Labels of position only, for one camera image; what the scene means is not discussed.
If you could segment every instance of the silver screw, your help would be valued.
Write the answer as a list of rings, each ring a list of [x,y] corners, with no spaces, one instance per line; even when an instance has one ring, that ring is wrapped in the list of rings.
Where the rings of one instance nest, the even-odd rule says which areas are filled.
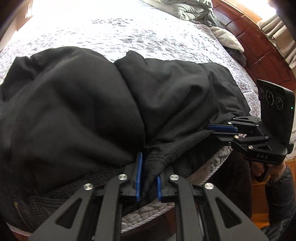
[[[170,179],[171,179],[172,181],[176,181],[176,180],[179,180],[179,176],[176,175],[176,174],[173,174],[173,175],[170,175]]]
[[[122,181],[126,180],[127,178],[128,178],[127,174],[120,174],[120,175],[118,176],[118,179],[119,179],[119,180],[122,180]]]
[[[212,183],[206,183],[205,188],[208,190],[212,190],[214,188],[214,185]]]
[[[84,189],[87,190],[87,191],[93,189],[93,187],[94,186],[91,183],[87,183],[87,184],[84,185]]]

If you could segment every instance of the wooden bed frame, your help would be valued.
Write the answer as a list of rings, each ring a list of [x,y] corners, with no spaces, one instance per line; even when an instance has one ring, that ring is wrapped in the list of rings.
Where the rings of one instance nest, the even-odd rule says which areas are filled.
[[[296,78],[276,47],[253,20],[226,1],[212,0],[214,14],[244,47],[245,69],[253,81],[267,80],[295,91]]]

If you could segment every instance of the beige curtain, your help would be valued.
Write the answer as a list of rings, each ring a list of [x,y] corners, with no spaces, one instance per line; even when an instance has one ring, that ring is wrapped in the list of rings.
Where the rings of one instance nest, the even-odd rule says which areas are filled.
[[[281,19],[274,15],[269,19],[260,20],[258,23],[264,34],[277,47],[289,67],[296,67],[296,43]]]

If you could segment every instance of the bed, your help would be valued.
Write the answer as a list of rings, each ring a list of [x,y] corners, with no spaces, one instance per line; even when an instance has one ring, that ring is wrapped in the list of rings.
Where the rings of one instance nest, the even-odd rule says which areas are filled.
[[[133,50],[144,58],[216,62],[227,67],[248,101],[251,115],[260,116],[260,102],[251,77],[230,57],[207,26],[177,19],[142,0],[88,0],[83,5],[81,1],[43,1],[42,4],[0,53],[0,83],[16,56],[30,56],[48,48],[88,48],[111,62]],[[230,147],[221,148],[188,178],[189,181],[202,185],[230,152]],[[162,204],[155,200],[123,217],[122,232],[136,228],[172,207],[172,203]],[[16,233],[30,235],[10,228]]]

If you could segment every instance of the folded blanket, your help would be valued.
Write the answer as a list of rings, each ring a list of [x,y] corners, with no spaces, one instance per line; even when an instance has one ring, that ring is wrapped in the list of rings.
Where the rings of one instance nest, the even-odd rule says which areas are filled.
[[[214,36],[222,46],[244,52],[243,46],[236,37],[222,25],[213,14],[213,4],[211,0],[143,0],[152,7],[171,14],[181,20],[191,21],[195,24],[204,24],[210,28]],[[226,49],[233,58],[235,58],[243,67],[245,59],[242,54]]]

